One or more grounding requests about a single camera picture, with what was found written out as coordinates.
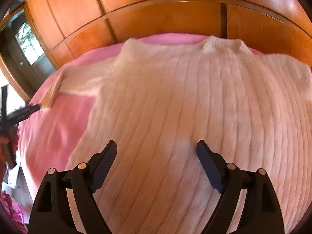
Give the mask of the person's left hand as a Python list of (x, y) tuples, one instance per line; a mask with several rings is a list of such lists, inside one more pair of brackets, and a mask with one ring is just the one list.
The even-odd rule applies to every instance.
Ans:
[(16, 151), (18, 138), (17, 126), (13, 126), (5, 134), (1, 134), (1, 179), (7, 170), (7, 166), (13, 169), (17, 164)]

